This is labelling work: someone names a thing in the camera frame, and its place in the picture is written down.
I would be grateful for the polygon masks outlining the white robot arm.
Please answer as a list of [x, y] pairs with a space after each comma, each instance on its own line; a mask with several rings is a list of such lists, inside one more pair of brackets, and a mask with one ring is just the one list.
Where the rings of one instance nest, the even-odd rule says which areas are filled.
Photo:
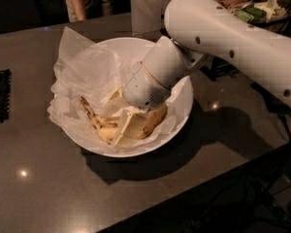
[[157, 109], [209, 54], [235, 66], [291, 109], [291, 38], [241, 21], [215, 0], [171, 0], [164, 24], [168, 35], [126, 72], [112, 98]]

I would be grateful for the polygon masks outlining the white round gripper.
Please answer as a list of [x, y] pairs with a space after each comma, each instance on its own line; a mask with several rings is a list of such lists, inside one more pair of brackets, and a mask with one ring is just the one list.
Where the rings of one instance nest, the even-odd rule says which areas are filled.
[[[156, 80], [142, 61], [137, 61], [126, 73], [122, 86], [118, 85], [105, 100], [103, 108], [125, 108], [129, 103], [141, 109], [156, 110], [171, 96], [171, 90]], [[123, 111], [112, 145], [127, 148], [147, 124], [145, 113]]]

